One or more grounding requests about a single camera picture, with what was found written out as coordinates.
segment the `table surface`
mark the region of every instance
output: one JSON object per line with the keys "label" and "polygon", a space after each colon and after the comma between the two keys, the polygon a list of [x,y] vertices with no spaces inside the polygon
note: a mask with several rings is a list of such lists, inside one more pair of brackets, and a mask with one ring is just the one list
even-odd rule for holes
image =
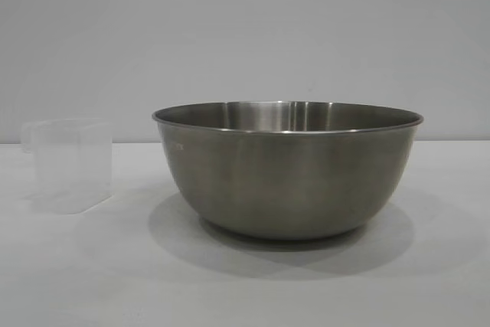
{"label": "table surface", "polygon": [[200,221],[159,144],[114,145],[114,196],[40,211],[0,146],[2,325],[485,326],[490,142],[416,142],[386,208],[348,236],[262,243]]}

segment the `gray backdrop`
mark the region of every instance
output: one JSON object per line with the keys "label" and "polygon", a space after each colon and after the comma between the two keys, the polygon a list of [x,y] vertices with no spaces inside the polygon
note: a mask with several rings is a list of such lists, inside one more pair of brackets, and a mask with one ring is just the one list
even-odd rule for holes
{"label": "gray backdrop", "polygon": [[0,0],[0,142],[73,116],[155,140],[153,110],[211,100],[397,106],[421,139],[489,139],[489,25],[489,0]]}

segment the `white tabletop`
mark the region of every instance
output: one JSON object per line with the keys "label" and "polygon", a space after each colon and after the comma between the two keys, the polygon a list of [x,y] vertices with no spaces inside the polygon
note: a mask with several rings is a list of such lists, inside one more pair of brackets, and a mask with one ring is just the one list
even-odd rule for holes
{"label": "white tabletop", "polygon": [[490,325],[490,142],[416,142],[365,229],[291,246],[199,221],[159,144],[114,150],[114,196],[56,215],[0,146],[2,326]]}

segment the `mixing bowl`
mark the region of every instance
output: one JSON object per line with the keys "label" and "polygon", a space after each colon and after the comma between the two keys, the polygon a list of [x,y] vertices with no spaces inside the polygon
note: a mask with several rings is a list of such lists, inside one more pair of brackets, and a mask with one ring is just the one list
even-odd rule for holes
{"label": "mixing bowl", "polygon": [[317,102],[200,103],[153,114],[171,173],[204,219],[253,237],[352,230],[393,194],[419,114]]}

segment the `clear measuring cup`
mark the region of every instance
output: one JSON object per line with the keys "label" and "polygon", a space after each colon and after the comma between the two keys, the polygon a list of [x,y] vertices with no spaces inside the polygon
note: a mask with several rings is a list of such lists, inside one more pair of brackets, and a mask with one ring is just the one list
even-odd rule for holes
{"label": "clear measuring cup", "polygon": [[21,146],[34,155],[42,211],[76,214],[110,196],[112,134],[101,119],[26,123]]}

